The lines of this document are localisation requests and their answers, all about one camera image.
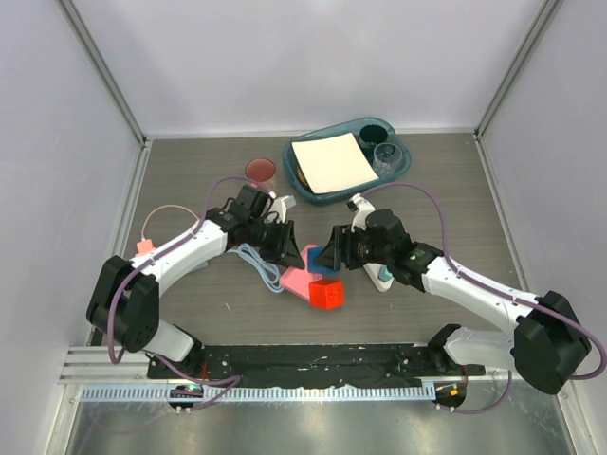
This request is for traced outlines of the blue cube socket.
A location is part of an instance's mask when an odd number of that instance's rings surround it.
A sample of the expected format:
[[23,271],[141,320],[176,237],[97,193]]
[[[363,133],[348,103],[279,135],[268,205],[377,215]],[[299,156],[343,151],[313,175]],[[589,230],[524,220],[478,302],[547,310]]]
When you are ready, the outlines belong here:
[[331,268],[316,264],[316,259],[322,252],[321,246],[312,246],[307,250],[307,270],[312,274],[332,276],[340,273],[340,269]]

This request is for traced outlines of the pink triangular power strip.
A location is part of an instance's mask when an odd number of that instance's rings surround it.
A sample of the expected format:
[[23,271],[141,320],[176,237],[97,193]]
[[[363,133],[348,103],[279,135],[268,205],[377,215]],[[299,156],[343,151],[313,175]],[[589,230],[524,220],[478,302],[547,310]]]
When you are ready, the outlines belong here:
[[308,270],[308,251],[317,245],[307,245],[300,254],[304,268],[289,267],[281,276],[280,285],[285,291],[305,300],[310,300],[309,284],[322,279],[322,275]]

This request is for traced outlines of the red cube socket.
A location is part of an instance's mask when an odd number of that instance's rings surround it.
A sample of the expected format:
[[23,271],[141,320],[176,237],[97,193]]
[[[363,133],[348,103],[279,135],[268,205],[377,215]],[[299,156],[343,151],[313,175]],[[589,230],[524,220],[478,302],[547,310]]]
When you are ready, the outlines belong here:
[[308,285],[309,302],[314,308],[333,310],[345,302],[343,283],[338,280],[322,279]]

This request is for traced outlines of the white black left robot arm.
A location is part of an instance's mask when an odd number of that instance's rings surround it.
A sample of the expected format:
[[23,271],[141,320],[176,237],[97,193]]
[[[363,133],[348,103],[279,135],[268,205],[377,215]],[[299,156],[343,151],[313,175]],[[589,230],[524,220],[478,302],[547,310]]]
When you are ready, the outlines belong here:
[[245,185],[164,245],[130,260],[111,257],[101,268],[87,321],[106,335],[110,347],[150,354],[183,378],[200,375],[203,344],[161,319],[163,293],[199,265],[241,245],[252,246],[267,263],[304,268],[294,223],[286,216],[295,204],[291,195]]

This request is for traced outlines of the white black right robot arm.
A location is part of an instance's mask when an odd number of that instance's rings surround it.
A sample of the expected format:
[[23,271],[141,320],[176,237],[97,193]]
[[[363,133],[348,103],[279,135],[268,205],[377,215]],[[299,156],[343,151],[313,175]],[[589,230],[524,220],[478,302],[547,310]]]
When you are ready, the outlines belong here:
[[357,208],[351,224],[334,227],[315,262],[330,269],[384,266],[394,281],[457,303],[495,326],[444,331],[428,351],[437,373],[468,364],[511,370],[536,390],[555,395],[591,351],[566,298],[553,291],[542,297],[525,293],[463,267],[442,250],[412,240],[389,209]]

